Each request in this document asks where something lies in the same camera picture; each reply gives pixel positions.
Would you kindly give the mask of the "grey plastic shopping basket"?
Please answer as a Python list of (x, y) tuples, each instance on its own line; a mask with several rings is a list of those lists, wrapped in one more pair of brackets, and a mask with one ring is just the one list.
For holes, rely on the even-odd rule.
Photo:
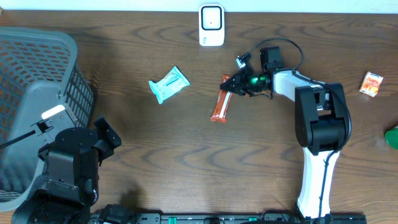
[(1, 28), (1, 211), (26, 200), (46, 167), (37, 151), (43, 143), (31, 125), (57, 105), (90, 123), (94, 94), (77, 62), (76, 42), (63, 32)]

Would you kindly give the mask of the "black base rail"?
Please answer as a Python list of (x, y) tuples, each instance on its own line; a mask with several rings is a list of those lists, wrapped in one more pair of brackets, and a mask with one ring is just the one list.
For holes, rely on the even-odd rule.
[[(315, 220), (303, 219), (288, 213), (267, 212), (264, 215), (161, 215), (159, 213), (142, 213), (134, 215), (127, 223), (134, 224), (238, 224), (238, 223), (317, 223)], [(365, 215), (331, 215), (321, 223), (367, 224)]]

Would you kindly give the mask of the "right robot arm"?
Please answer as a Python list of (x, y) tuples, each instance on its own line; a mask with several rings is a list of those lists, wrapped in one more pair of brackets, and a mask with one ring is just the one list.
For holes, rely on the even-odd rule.
[(331, 222), (329, 196), (333, 169), (352, 132), (342, 85), (312, 80), (292, 69), (258, 75), (240, 69), (220, 88), (241, 96), (268, 90), (294, 102), (295, 135), (304, 159), (296, 205), (305, 221)]

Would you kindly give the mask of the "white barcode scanner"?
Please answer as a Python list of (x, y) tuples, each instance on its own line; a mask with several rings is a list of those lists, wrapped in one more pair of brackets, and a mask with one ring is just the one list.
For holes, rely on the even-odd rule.
[(224, 44), (224, 7), (220, 4), (202, 4), (198, 10), (199, 43), (203, 47)]

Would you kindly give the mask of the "orange snack sachet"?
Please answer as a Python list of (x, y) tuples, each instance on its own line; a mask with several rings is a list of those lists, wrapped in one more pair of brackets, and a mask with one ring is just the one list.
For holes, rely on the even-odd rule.
[(375, 97), (379, 91), (379, 87), (383, 79), (384, 78), (379, 75), (367, 72), (359, 88), (359, 92), (364, 93), (371, 97)]

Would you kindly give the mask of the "red chocolate bar wrapper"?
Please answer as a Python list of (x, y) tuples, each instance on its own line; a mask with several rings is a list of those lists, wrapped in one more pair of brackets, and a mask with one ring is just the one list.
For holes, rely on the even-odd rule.
[(216, 106), (210, 118), (210, 121), (220, 123), (226, 122), (226, 113), (228, 111), (228, 106), (232, 95), (233, 93), (230, 91), (222, 89), (219, 90)]

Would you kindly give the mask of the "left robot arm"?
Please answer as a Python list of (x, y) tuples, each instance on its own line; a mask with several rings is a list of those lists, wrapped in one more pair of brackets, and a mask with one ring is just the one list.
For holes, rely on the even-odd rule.
[(109, 204), (98, 213), (90, 208), (99, 199), (98, 169), (114, 154), (121, 138), (104, 117), (94, 129), (72, 127), (60, 131), (38, 151), (47, 167), (27, 199), (15, 210), (12, 223), (135, 223), (128, 209)]

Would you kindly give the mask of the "green lid jar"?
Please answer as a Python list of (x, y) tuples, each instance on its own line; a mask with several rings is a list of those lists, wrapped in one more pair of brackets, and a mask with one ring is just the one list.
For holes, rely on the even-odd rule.
[(388, 130), (384, 137), (390, 147), (398, 149), (398, 126)]

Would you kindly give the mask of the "teal snack packet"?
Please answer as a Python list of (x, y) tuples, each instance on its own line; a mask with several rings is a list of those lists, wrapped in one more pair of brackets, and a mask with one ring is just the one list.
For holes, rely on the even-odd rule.
[(166, 99), (170, 98), (182, 88), (189, 86), (187, 77), (174, 66), (166, 76), (158, 82), (149, 81), (149, 86), (161, 105)]

